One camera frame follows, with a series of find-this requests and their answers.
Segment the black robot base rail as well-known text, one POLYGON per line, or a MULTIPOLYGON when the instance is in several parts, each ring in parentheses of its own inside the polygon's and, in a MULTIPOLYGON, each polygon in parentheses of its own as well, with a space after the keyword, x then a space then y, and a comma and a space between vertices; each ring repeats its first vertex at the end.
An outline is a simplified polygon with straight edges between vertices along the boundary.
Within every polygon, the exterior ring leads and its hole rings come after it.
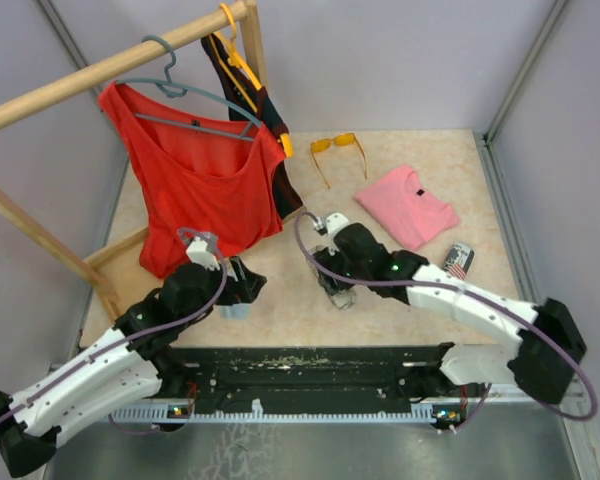
POLYGON ((190 422, 400 422, 459 429, 499 383, 455 385, 441 372, 454 346, 173 348, 186 368, 175 396, 105 416, 173 431, 190 422))

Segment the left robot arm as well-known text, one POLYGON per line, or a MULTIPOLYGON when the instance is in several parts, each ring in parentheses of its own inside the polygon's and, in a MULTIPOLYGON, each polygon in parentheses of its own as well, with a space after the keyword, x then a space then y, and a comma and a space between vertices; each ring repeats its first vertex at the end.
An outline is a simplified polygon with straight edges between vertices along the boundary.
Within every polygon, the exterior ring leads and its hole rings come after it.
POLYGON ((121 407, 181 394, 188 373, 172 342, 215 306, 253 303, 266 282, 238 257, 181 265, 69 362, 18 393, 0 391, 0 456, 10 476, 38 470, 78 432, 121 407))

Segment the grey patterned glasses case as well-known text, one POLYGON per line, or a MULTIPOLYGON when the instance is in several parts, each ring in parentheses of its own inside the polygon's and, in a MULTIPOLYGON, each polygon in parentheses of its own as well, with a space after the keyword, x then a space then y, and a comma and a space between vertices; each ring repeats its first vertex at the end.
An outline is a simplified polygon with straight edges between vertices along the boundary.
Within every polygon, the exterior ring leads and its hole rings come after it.
POLYGON ((315 263, 317 263, 333 273, 350 277, 351 272, 340 253, 332 253, 328 247, 323 245, 315 246, 309 252, 314 259, 314 262, 308 262, 309 267, 316 276, 319 286, 323 289, 329 301, 339 310, 346 310, 352 307, 357 299, 353 285, 340 282, 331 276, 325 275, 315 266, 315 263))

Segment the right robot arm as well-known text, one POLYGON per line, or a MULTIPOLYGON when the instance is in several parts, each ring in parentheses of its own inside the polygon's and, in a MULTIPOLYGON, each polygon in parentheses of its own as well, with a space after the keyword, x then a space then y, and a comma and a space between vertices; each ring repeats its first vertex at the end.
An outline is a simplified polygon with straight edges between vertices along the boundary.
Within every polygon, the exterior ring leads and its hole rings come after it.
POLYGON ((586 352, 565 304, 509 299, 476 287, 406 250, 390 252, 369 229, 333 214, 316 225, 329 243, 311 258, 323 289, 332 297, 357 285, 382 298, 431 310, 494 340, 493 346, 454 345, 426 372, 441 396, 460 385, 517 386, 547 405, 562 402, 586 352))

